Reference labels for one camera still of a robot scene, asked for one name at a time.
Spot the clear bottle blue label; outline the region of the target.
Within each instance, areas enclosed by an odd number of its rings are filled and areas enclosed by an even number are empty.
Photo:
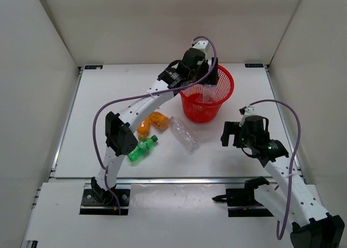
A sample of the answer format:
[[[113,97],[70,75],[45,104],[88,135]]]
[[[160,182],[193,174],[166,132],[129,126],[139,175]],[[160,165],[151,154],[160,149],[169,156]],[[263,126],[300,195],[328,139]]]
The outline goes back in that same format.
[[[201,91],[203,103],[214,103],[217,101],[217,85],[204,84]]]

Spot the large clear plastic bottle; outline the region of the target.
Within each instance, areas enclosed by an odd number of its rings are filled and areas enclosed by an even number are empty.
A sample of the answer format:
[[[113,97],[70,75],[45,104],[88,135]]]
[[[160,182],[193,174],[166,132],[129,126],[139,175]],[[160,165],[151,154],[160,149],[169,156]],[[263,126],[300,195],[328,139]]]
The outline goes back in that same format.
[[[174,137],[191,154],[199,148],[197,137],[193,134],[192,130],[179,118],[169,118],[169,128]]]

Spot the clear bottle red label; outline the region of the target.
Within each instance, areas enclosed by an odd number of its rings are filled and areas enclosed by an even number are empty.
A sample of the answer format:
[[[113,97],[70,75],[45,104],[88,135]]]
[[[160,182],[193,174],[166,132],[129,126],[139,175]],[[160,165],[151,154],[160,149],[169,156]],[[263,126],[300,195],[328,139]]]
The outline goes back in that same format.
[[[210,94],[194,94],[191,95],[192,99],[192,112],[198,115],[211,115],[211,108],[204,104],[212,104],[215,98]]]

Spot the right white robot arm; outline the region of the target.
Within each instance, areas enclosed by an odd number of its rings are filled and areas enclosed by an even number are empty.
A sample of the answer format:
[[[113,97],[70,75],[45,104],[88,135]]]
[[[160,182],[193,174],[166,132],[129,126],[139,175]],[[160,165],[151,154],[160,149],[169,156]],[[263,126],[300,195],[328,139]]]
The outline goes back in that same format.
[[[278,188],[264,177],[245,181],[237,191],[227,190],[214,201],[227,202],[233,210],[262,205],[290,232],[293,247],[338,247],[345,224],[339,215],[331,215],[310,192],[294,166],[286,159],[289,153],[279,140],[271,139],[269,120],[251,115],[240,122],[226,121],[221,136],[222,146],[250,149],[248,157],[258,159],[272,176]]]

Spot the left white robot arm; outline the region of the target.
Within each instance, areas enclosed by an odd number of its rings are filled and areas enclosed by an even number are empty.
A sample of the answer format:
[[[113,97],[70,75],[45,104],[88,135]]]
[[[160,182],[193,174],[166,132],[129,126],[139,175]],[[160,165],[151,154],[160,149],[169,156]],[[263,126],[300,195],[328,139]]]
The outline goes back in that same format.
[[[100,165],[99,174],[92,178],[92,196],[101,205],[116,205],[120,202],[115,193],[117,175],[126,155],[138,145],[134,131],[141,122],[162,104],[174,98],[181,91],[197,84],[215,84],[218,58],[207,60],[206,50],[193,46],[181,60],[171,62],[157,77],[145,94],[133,96],[132,103],[124,110],[109,112],[105,117],[106,154],[101,157],[96,125],[101,112],[115,101],[104,104],[95,114],[92,125],[92,139],[95,154]]]

